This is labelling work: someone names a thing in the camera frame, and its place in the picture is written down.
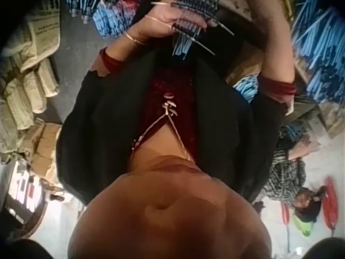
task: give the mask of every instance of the paper bag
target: paper bag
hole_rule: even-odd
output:
[[[58,83],[49,59],[42,60],[36,74],[46,97],[56,96],[59,93]]]
[[[0,111],[0,153],[10,153],[17,149],[17,125],[3,99],[0,99]]]
[[[5,99],[9,105],[18,130],[25,130],[33,123],[31,105],[18,79],[10,81],[5,89]]]
[[[47,100],[35,72],[32,71],[24,77],[24,89],[33,113],[43,113],[47,109]]]

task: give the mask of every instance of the black cardigan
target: black cardigan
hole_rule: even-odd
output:
[[[58,178],[84,204],[127,172],[157,51],[120,74],[89,72],[57,143]],[[197,165],[252,202],[268,180],[286,105],[258,93],[251,104],[202,60],[195,62]]]

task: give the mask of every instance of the hand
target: hand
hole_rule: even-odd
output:
[[[308,135],[303,136],[302,139],[289,150],[289,160],[309,155],[313,151],[311,143]]]
[[[172,3],[173,0],[162,0],[163,3]],[[132,30],[139,37],[138,40],[145,41],[148,38],[163,38],[170,36],[174,33],[172,25],[179,19],[185,19],[199,25],[201,28],[206,29],[207,23],[204,18],[191,11],[183,10],[169,5],[156,5],[147,16],[142,18],[138,23],[134,24],[128,31]]]

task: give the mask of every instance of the floor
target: floor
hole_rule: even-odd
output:
[[[43,119],[50,122],[63,122],[66,119],[87,70],[98,52],[110,42],[111,39],[101,38],[93,21],[83,24],[80,17],[72,18],[65,1],[61,1],[61,42],[53,55],[60,93],[49,99]]]
[[[80,18],[71,18],[65,1],[61,1],[61,44],[54,55],[57,73],[60,80],[60,93],[49,100],[49,109],[44,114],[47,121],[63,122],[72,110],[75,98],[80,89],[82,79],[90,67],[98,51],[111,40],[104,40],[96,31],[94,24],[84,25]],[[339,204],[344,204],[344,138],[339,135],[333,140],[323,137],[320,133],[322,146],[316,153],[308,156],[307,174],[310,185],[321,185],[326,175],[333,175],[337,180]],[[265,200],[266,208],[262,218],[272,238],[273,254],[286,255],[286,227],[282,223],[280,204]],[[46,215],[37,232],[31,237],[41,243],[56,259],[67,257],[68,240],[77,222],[78,202],[72,199],[69,203],[51,202]],[[340,221],[335,232],[336,236],[344,237],[344,208],[340,208]],[[291,251],[305,253],[317,241],[330,236],[322,213],[315,225],[312,235],[305,238],[296,228],[290,225]]]

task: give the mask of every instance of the plaid shirt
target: plaid shirt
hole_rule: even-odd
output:
[[[277,200],[292,207],[292,202],[306,181],[305,163],[301,158],[288,160],[287,152],[277,148],[270,169],[270,178],[263,192],[271,200]]]

